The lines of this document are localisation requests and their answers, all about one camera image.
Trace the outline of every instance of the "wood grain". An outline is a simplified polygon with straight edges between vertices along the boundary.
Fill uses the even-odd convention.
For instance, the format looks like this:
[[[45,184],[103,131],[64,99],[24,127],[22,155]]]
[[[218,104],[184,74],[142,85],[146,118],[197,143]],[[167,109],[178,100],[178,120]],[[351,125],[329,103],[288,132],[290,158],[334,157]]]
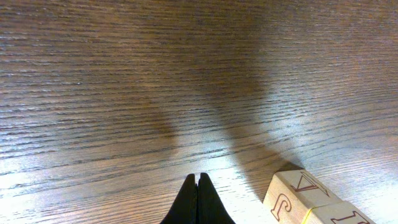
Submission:
[[[395,1],[1,1],[0,223],[158,223],[294,165],[398,220]]]

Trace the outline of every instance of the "alphabet block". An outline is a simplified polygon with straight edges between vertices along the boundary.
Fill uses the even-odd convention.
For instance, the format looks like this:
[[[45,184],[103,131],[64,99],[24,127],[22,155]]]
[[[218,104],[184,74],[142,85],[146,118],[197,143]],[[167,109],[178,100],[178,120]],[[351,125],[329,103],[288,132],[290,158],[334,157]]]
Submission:
[[[374,224],[349,202],[340,202],[311,210],[304,224]]]
[[[275,173],[264,199],[279,223],[303,223],[311,209],[339,202],[340,198],[306,170]]]

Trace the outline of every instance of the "wooden floor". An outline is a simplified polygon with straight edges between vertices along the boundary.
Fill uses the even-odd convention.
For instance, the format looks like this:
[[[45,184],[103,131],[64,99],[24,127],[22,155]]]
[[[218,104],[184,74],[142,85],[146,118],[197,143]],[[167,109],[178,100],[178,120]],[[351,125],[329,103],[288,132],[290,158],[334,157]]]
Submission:
[[[158,223],[207,172],[267,223],[306,168],[398,213],[397,1],[0,2],[0,223]]]

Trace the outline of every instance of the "wooden block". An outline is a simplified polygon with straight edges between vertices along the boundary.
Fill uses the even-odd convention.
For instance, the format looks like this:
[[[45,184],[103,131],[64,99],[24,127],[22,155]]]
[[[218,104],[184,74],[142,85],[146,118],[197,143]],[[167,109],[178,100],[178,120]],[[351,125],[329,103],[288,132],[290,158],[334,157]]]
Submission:
[[[339,202],[340,198],[306,170],[275,173],[264,199],[279,223],[302,223],[312,208]]]
[[[371,224],[369,217],[349,202],[314,208],[304,224]]]

